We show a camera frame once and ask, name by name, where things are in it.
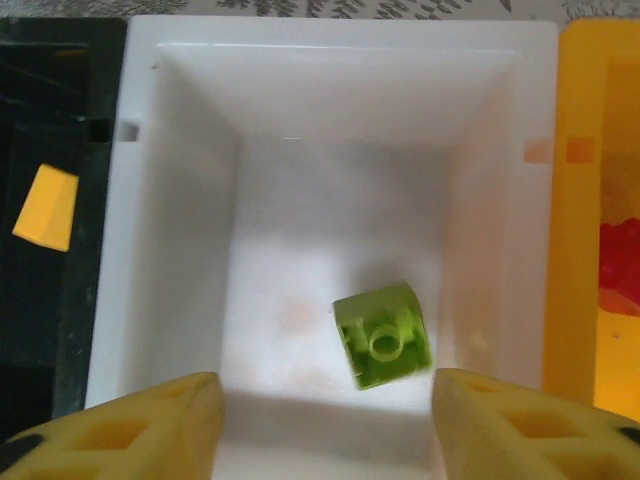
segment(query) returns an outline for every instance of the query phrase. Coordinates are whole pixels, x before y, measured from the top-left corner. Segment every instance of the lego brick stud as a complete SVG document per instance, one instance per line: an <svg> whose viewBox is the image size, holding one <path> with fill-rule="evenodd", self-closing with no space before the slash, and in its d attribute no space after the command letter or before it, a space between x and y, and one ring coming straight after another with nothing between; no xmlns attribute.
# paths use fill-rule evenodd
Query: lego brick stud
<svg viewBox="0 0 640 480"><path fill-rule="evenodd" d="M333 309L360 389L431 366L420 303L406 283L338 300Z"/></svg>

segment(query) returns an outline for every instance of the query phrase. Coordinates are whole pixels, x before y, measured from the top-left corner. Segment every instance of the yellow foam pad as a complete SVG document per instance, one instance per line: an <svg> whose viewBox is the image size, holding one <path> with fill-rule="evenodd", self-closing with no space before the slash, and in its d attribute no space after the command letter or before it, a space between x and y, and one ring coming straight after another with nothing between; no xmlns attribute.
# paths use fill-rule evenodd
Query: yellow foam pad
<svg viewBox="0 0 640 480"><path fill-rule="evenodd" d="M432 413L449 480L640 478L640 424L604 410L440 369Z"/></svg>
<svg viewBox="0 0 640 480"><path fill-rule="evenodd" d="M22 432L44 441L0 480L209 480L223 411L216 374L182 377Z"/></svg>
<svg viewBox="0 0 640 480"><path fill-rule="evenodd" d="M36 245L69 250L78 177L40 165L13 234Z"/></svg>

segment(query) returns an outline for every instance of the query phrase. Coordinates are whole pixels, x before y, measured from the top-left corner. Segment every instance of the green lego brick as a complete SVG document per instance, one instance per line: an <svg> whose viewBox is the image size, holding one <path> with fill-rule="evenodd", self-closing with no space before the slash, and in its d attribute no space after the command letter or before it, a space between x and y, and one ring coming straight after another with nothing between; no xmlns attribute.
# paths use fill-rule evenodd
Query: green lego brick
<svg viewBox="0 0 640 480"><path fill-rule="evenodd" d="M333 310L360 389L431 366L420 303L406 283L338 300Z"/></svg>

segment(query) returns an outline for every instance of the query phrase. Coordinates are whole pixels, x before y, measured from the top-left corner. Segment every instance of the red object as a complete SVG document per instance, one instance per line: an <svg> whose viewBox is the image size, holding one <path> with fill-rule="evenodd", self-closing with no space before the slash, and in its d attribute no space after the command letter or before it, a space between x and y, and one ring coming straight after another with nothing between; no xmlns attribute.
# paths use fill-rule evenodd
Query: red object
<svg viewBox="0 0 640 480"><path fill-rule="evenodd" d="M640 219L600 225L599 287L640 306Z"/></svg>

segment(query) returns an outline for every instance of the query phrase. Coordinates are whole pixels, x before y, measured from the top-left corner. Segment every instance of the yellow block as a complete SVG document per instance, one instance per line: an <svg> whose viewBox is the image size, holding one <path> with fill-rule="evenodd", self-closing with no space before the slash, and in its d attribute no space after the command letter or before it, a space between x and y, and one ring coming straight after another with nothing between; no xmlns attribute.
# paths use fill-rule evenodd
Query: yellow block
<svg viewBox="0 0 640 480"><path fill-rule="evenodd" d="M607 391L640 405L640 318L598 308L600 223L640 218L640 21L572 23L557 98L543 388L640 419Z"/></svg>
<svg viewBox="0 0 640 480"><path fill-rule="evenodd" d="M449 480L640 478L640 424L613 413L456 369L432 412Z"/></svg>
<svg viewBox="0 0 640 480"><path fill-rule="evenodd" d="M217 375L198 373L52 420L0 480L209 480L223 421Z"/></svg>
<svg viewBox="0 0 640 480"><path fill-rule="evenodd" d="M40 165L13 234L36 245L69 250L77 190L77 176Z"/></svg>

